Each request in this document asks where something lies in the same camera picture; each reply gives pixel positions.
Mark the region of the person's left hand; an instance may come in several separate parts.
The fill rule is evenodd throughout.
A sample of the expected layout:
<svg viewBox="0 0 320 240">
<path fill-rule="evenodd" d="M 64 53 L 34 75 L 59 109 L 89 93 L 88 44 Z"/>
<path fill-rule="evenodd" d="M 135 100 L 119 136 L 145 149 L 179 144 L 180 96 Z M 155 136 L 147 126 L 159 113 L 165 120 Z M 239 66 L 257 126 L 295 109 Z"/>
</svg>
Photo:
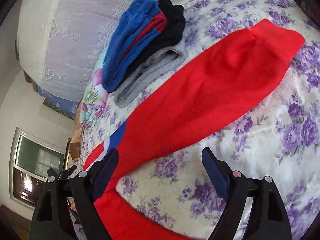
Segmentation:
<svg viewBox="0 0 320 240">
<path fill-rule="evenodd" d="M 69 201 L 70 201 L 71 209 L 72 209 L 73 211 L 76 211 L 76 206 L 75 206 L 74 198 L 71 198 Z"/>
</svg>

